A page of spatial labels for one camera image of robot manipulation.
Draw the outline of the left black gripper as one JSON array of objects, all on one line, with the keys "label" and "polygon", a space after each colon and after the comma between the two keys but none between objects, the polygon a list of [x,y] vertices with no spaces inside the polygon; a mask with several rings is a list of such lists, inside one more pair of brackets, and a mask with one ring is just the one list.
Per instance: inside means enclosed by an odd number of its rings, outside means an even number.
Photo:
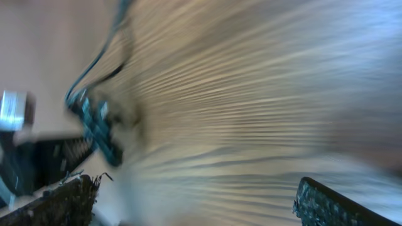
[{"label": "left black gripper", "polygon": [[19,196],[32,195],[63,179],[92,154],[83,137],[14,143],[14,131],[1,131],[1,200],[12,207]]}]

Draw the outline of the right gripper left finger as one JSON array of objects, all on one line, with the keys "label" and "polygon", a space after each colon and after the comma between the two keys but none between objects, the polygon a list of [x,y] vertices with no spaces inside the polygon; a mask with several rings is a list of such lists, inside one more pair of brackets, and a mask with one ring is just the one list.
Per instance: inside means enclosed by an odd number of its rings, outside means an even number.
[{"label": "right gripper left finger", "polygon": [[74,177],[64,178],[55,188],[2,216],[1,226],[90,225],[102,178],[112,177],[107,173],[96,177],[75,173]]}]

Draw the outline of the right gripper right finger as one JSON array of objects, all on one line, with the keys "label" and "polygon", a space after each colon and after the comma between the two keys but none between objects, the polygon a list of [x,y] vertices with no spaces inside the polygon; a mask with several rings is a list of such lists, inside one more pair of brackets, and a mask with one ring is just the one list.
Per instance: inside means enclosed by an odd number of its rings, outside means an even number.
[{"label": "right gripper right finger", "polygon": [[292,212],[303,226],[398,226],[310,177],[300,180]]}]

